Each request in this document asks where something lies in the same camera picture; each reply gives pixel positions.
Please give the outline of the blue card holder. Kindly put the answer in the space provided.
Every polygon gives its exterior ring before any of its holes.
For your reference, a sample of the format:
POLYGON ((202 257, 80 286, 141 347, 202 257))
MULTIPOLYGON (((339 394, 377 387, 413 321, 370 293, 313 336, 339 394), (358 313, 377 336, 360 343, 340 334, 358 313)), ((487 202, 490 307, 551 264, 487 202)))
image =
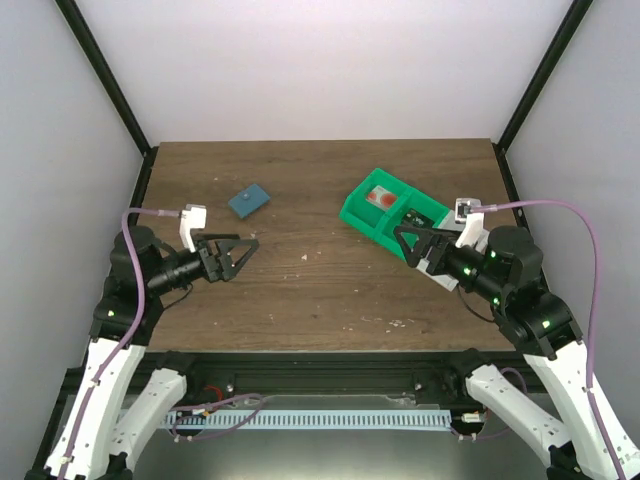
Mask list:
POLYGON ((270 201, 269 194, 258 184, 252 184, 228 201, 228 206, 240 218, 244 219, 270 201))

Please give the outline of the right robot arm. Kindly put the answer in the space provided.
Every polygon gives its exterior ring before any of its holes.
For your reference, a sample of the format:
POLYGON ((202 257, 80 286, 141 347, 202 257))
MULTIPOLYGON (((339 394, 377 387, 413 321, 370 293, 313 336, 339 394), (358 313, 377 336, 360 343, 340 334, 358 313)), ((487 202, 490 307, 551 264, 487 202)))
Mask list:
POLYGON ((639 449, 587 377, 587 347, 567 304, 541 282, 543 254, 529 232, 501 226, 485 252, 456 244, 451 230, 400 225, 394 235, 407 264, 453 277, 489 303, 500 333, 521 354, 557 411, 551 415, 473 350, 458 371, 465 393, 488 407, 538 456, 550 479, 636 479, 639 449))

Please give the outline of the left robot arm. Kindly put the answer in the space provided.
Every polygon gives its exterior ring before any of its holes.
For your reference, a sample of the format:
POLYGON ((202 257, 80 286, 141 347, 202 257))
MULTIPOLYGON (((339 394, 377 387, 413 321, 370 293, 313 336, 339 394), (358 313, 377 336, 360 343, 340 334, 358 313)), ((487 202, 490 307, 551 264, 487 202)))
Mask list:
POLYGON ((41 467, 28 479, 130 479, 155 429, 181 401, 194 359, 165 354, 127 413, 120 412, 153 330, 166 310, 162 297, 197 280, 228 282, 258 250, 237 234, 196 233, 177 251, 147 226, 122 230, 93 313, 84 374, 66 425, 41 467))

